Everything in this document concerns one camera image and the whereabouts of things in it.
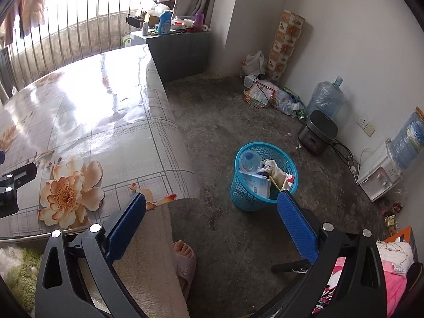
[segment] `blue water bottle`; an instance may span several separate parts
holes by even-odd
[[[168,10],[159,16],[159,27],[158,27],[159,36],[165,36],[171,33],[171,18],[172,18],[172,13]]]

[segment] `green fluffy fabric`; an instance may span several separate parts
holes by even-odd
[[[31,273],[31,267],[40,268],[42,254],[33,250],[22,250],[23,262],[12,267],[6,276],[5,283],[16,300],[30,313],[34,307],[37,275]]]

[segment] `rice cooker lid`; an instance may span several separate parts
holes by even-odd
[[[306,119],[306,126],[327,144],[336,140],[338,133],[336,124],[320,110],[312,111]]]

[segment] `blue trash basket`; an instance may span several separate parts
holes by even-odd
[[[299,176],[297,174],[296,166],[290,157],[281,149],[273,146],[272,144],[264,142],[249,143],[239,150],[235,159],[235,174],[231,184],[230,195],[233,203],[238,208],[245,211],[256,211],[266,207],[267,204],[277,203],[276,199],[270,200],[258,196],[244,183],[244,180],[242,179],[239,171],[239,157],[241,153],[247,149],[251,149],[252,151],[257,152],[262,157],[262,160],[274,160],[277,163],[277,166],[284,172],[294,175],[295,179],[292,187],[290,188],[290,193],[294,194],[296,192]]]

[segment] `flower center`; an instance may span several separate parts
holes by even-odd
[[[75,190],[72,189],[69,185],[62,186],[58,193],[58,202],[59,202],[59,208],[68,211],[72,209],[75,205]]]

